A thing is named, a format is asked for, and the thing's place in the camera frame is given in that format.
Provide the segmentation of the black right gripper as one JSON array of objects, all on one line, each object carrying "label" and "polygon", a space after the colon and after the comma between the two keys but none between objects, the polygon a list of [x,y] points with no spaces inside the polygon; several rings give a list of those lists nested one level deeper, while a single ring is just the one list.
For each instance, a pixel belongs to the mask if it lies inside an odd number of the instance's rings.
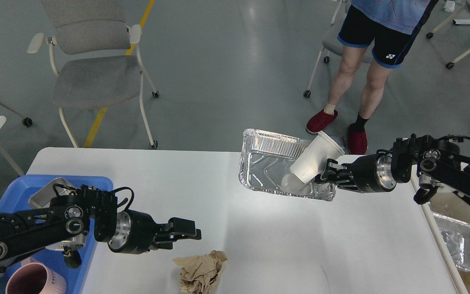
[{"label": "black right gripper", "polygon": [[323,174],[315,176],[315,183],[333,184],[352,192],[391,192],[397,185],[391,173],[392,157],[387,154],[360,156],[352,163],[339,163],[329,158]]}]

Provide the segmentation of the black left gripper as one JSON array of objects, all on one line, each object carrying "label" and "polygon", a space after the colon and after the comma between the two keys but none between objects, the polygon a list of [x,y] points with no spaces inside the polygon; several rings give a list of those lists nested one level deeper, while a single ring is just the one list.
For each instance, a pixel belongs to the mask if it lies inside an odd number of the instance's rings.
[{"label": "black left gripper", "polygon": [[171,218],[168,223],[159,224],[149,214],[125,209],[117,213],[116,229],[108,247],[114,253],[142,254],[172,250],[173,243],[182,239],[202,239],[201,230],[193,220]]}]

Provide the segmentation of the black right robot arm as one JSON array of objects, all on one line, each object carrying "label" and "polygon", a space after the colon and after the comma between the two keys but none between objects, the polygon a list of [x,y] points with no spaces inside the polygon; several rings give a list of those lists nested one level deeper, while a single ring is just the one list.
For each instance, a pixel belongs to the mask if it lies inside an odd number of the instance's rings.
[{"label": "black right robot arm", "polygon": [[414,201],[429,202],[441,186],[447,186],[470,206],[470,158],[459,152],[458,142],[470,136],[448,135],[438,139],[425,135],[397,138],[391,149],[360,156],[352,163],[328,159],[318,184],[334,184],[340,189],[369,193],[391,192],[398,183],[410,181],[416,166],[420,179]]}]

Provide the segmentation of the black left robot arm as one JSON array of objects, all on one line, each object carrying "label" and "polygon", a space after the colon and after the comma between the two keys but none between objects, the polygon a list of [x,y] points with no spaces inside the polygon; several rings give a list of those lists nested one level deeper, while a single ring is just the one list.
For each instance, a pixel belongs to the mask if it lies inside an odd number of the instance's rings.
[{"label": "black left robot arm", "polygon": [[97,242],[123,254],[171,250],[178,240],[201,240],[192,220],[173,217],[159,224],[149,214],[131,210],[135,194],[119,202],[116,193],[123,190],[131,189],[54,184],[49,207],[0,213],[0,276],[47,246],[84,236],[91,228]]}]

